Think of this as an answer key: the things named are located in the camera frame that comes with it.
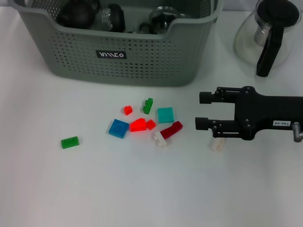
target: white table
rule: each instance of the white table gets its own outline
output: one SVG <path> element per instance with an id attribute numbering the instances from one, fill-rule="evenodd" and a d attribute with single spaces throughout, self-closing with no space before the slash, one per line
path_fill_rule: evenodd
<path id="1" fill-rule="evenodd" d="M 200 105 L 199 92 L 254 86 L 264 95 L 303 96 L 303 23 L 291 57 L 266 79 L 232 50 L 248 12 L 223 12 L 201 69 L 185 87 L 129 87 L 63 79 L 44 63 L 19 14 L 0 8 L 1 227 L 302 227 L 303 143 L 290 131 L 208 148 L 195 117 L 233 119 L 234 106 Z M 132 121 L 144 99 L 174 107 L 184 128 L 161 149 L 150 131 L 107 134 Z M 132 105 L 133 115 L 121 113 Z M 81 145 L 62 150 L 60 140 Z"/>

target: blue lego brick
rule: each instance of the blue lego brick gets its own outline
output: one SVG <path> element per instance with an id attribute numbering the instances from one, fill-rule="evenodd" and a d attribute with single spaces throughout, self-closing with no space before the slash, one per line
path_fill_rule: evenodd
<path id="1" fill-rule="evenodd" d="M 108 133 L 123 139 L 128 128 L 129 128 L 129 123 L 115 119 Z"/>
<path id="2" fill-rule="evenodd" d="M 158 122 L 159 124 L 175 122 L 174 111 L 172 107 L 158 108 Z"/>

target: gray plastic basket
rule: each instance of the gray plastic basket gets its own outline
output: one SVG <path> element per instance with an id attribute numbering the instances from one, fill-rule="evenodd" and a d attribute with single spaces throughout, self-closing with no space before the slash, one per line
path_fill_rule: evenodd
<path id="1" fill-rule="evenodd" d="M 159 6 L 174 7 L 194 18 L 174 20 L 164 35 L 146 35 L 60 26 L 55 18 L 66 0 L 9 3 L 19 11 L 53 73 L 93 82 L 145 86 L 182 86 L 194 79 L 211 26 L 223 6 L 223 0 L 101 1 L 102 5 L 117 3 L 122 7 L 127 30 L 148 21 L 149 13 Z M 99 58 L 98 50 L 123 51 L 127 58 Z"/>

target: glass coffee pot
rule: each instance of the glass coffee pot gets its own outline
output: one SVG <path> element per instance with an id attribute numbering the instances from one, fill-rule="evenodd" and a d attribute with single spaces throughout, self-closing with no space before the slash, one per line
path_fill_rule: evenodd
<path id="1" fill-rule="evenodd" d="M 243 61 L 257 66 L 258 76 L 267 77 L 288 57 L 300 20 L 299 9 L 288 0 L 259 0 L 241 25 L 234 49 Z"/>

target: black label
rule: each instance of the black label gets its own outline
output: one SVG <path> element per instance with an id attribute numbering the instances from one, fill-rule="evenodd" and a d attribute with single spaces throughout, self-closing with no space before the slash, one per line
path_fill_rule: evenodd
<path id="1" fill-rule="evenodd" d="M 100 51 L 96 50 L 98 58 L 127 59 L 125 51 Z"/>

